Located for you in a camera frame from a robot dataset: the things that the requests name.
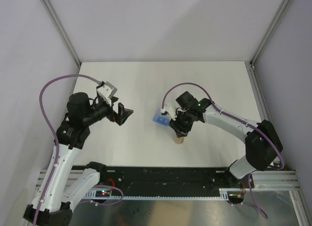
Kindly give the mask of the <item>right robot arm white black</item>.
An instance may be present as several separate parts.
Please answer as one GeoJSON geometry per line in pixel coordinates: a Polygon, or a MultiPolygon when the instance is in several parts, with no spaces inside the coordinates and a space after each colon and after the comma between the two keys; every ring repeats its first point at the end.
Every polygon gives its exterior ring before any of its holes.
{"type": "Polygon", "coordinates": [[[161,112],[171,117],[169,126],[178,138],[186,137],[195,122],[202,122],[232,134],[245,144],[245,155],[228,167],[225,175],[228,186],[237,187],[247,174],[264,171],[275,158],[281,158],[283,146],[270,121],[258,123],[230,114],[207,98],[198,101],[188,91],[176,102],[179,108],[163,104],[161,112]]]}

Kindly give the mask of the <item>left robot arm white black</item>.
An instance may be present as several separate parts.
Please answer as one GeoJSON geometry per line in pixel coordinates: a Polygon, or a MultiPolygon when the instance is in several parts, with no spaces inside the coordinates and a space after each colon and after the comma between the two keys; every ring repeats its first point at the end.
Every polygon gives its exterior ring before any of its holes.
{"type": "Polygon", "coordinates": [[[91,103],[86,93],[78,92],[70,96],[67,113],[56,131],[55,146],[46,175],[37,195],[24,213],[24,219],[35,226],[67,226],[80,200],[95,185],[104,186],[108,182],[107,166],[89,162],[82,175],[69,187],[66,183],[75,159],[81,153],[90,135],[90,126],[107,118],[123,125],[133,114],[118,103],[118,111],[103,98],[91,103]]]}

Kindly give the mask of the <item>amber pill bottle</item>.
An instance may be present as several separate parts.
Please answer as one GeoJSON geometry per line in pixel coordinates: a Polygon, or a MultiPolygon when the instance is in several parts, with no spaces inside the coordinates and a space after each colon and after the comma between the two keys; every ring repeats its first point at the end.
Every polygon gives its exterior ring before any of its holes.
{"type": "Polygon", "coordinates": [[[176,144],[182,144],[185,140],[185,137],[178,137],[178,136],[174,136],[174,142],[176,144]]]}

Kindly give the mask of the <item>blue weekly pill organizer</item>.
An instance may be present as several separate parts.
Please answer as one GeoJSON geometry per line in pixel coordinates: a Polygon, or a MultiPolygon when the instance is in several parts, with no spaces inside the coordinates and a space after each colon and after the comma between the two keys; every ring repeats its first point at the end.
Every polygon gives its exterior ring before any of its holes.
{"type": "Polygon", "coordinates": [[[170,118],[167,115],[161,113],[161,109],[158,108],[154,114],[153,122],[160,124],[162,126],[168,126],[170,123],[170,118]]]}

